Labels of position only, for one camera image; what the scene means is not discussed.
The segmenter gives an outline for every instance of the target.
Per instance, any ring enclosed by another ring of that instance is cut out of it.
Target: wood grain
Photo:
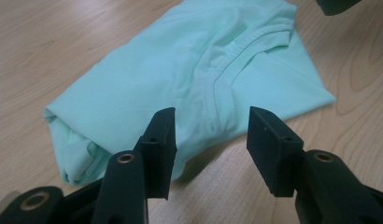
[[[59,177],[43,108],[107,53],[179,0],[0,0],[0,199],[12,190],[76,188]],[[340,156],[362,183],[383,191],[383,0],[325,17],[312,0],[296,28],[337,102],[287,123]],[[169,201],[149,200],[151,223],[298,223],[294,199],[270,195],[246,137],[189,162]]]

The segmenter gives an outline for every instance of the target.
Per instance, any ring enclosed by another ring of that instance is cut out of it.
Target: mint green t-shirt
[[[167,107],[176,109],[174,179],[190,158],[245,133],[252,105],[288,119],[332,103],[295,10],[282,0],[185,0],[110,52],[45,109],[63,180],[102,177]]]

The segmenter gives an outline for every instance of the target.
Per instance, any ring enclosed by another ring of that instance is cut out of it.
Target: folded t-shirt
[[[104,175],[156,111],[176,109],[173,178],[208,147],[245,133],[250,106],[288,119],[334,97],[283,0],[185,0],[110,52],[45,109],[64,181]]]

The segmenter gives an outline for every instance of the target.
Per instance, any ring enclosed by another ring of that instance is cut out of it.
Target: table surface
[[[296,29],[337,97],[287,124],[305,149],[338,155],[383,191],[383,0],[325,17],[298,6]],[[12,190],[76,188],[59,177],[43,108],[106,54],[178,0],[0,0],[0,200]],[[189,162],[169,201],[149,200],[150,223],[298,223],[294,199],[276,199],[246,151],[246,136]]]

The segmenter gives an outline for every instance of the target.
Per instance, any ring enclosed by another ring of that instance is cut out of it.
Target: wooden table
[[[287,123],[383,191],[383,0],[325,17],[292,0],[296,28],[337,102]],[[12,190],[76,188],[59,177],[43,108],[107,53],[178,0],[0,0],[0,200]],[[246,137],[192,160],[169,201],[149,200],[150,223],[298,223],[294,199],[276,199],[246,151]]]

